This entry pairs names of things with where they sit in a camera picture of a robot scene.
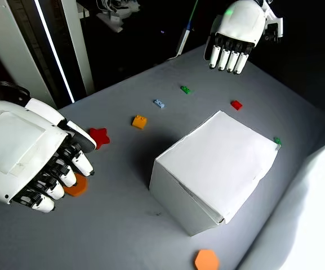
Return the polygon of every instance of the box lid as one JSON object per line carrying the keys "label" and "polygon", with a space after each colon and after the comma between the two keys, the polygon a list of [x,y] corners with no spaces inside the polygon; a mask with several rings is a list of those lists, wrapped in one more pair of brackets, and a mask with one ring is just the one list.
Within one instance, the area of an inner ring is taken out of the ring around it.
{"label": "box lid", "polygon": [[269,171],[279,147],[218,111],[156,161],[228,223]]}

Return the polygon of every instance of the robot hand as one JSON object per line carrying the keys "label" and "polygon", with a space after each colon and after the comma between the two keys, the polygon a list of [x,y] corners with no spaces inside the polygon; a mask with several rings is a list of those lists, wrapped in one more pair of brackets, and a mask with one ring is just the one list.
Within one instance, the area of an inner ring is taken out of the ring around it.
{"label": "robot hand", "polygon": [[218,66],[219,70],[240,74],[263,34],[267,41],[280,41],[283,20],[274,15],[268,5],[271,2],[238,0],[215,19],[204,55],[211,69]]}
{"label": "robot hand", "polygon": [[84,153],[96,142],[25,89],[12,101],[0,101],[0,201],[48,213],[76,184],[73,171],[93,175]]}

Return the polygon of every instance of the white led light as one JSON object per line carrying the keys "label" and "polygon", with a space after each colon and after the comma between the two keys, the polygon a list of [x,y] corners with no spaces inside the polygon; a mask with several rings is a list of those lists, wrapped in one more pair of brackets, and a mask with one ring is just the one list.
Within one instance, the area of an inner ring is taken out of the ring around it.
{"label": "white led light", "polygon": [[52,49],[52,52],[54,53],[54,57],[56,59],[56,62],[57,62],[57,66],[59,67],[59,70],[61,72],[61,75],[62,75],[62,78],[63,78],[63,81],[66,85],[66,88],[67,88],[67,91],[68,91],[68,95],[70,96],[71,98],[71,101],[72,103],[74,103],[74,98],[72,96],[72,93],[71,93],[71,89],[68,85],[68,82],[67,82],[67,79],[66,79],[66,76],[65,76],[65,73],[63,72],[63,69],[62,69],[62,66],[61,66],[61,62],[60,62],[60,59],[57,55],[57,52],[56,52],[56,48],[55,48],[55,45],[52,41],[52,38],[51,38],[51,34],[50,32],[48,31],[48,27],[47,27],[47,24],[46,24],[46,20],[44,19],[44,15],[42,13],[42,9],[41,9],[41,6],[39,5],[39,2],[38,0],[34,0],[34,3],[36,4],[36,7],[37,7],[37,11],[38,11],[38,14],[39,14],[39,17],[41,18],[41,22],[42,22],[42,25],[43,25],[43,28],[46,32],[46,35],[47,35],[47,39],[50,43],[50,46],[51,46],[51,49]]}

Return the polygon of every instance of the table surface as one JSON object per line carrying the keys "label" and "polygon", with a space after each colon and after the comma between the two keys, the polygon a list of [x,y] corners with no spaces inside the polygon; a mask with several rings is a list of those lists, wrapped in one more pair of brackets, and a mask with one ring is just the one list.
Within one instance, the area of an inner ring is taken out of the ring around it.
{"label": "table surface", "polygon": [[[251,63],[233,75],[210,70],[202,56],[197,48],[61,110],[81,127],[107,128],[111,144],[88,154],[96,173],[87,192],[61,199],[54,212],[0,203],[0,269],[194,269],[199,249],[214,250],[221,269],[238,265],[323,132],[325,115]],[[154,158],[218,110],[278,136],[282,148],[229,224],[189,237],[148,182]],[[131,126],[137,114],[148,118],[144,130]]]}

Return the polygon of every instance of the orange lego brick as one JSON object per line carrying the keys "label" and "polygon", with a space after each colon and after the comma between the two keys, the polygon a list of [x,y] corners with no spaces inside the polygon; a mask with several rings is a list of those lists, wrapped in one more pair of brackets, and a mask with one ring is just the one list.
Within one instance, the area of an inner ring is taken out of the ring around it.
{"label": "orange lego brick", "polygon": [[145,125],[147,123],[147,118],[143,117],[141,115],[136,115],[134,118],[132,125],[136,128],[144,129]]}
{"label": "orange lego brick", "polygon": [[71,187],[66,187],[64,186],[63,189],[65,191],[65,193],[77,197],[83,193],[86,192],[87,190],[87,178],[78,174],[78,173],[74,173],[74,175],[76,176],[76,186],[71,186]]}
{"label": "orange lego brick", "polygon": [[202,249],[195,259],[197,270],[218,270],[219,264],[219,259],[213,250]]}

